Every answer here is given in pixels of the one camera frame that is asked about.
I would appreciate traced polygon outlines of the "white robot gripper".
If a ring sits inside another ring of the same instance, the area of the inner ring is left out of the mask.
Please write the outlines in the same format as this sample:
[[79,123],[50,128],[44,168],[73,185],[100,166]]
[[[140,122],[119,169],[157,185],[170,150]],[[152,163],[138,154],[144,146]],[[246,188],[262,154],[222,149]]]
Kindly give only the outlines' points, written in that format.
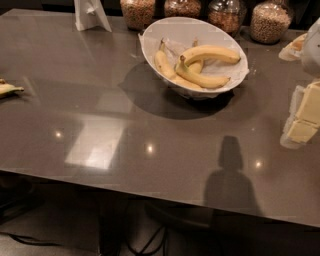
[[[320,18],[304,33],[278,54],[284,61],[301,60],[303,70],[320,77]],[[297,86],[293,92],[289,117],[284,125],[280,144],[289,149],[299,149],[320,128],[320,81],[314,80],[307,87]]]

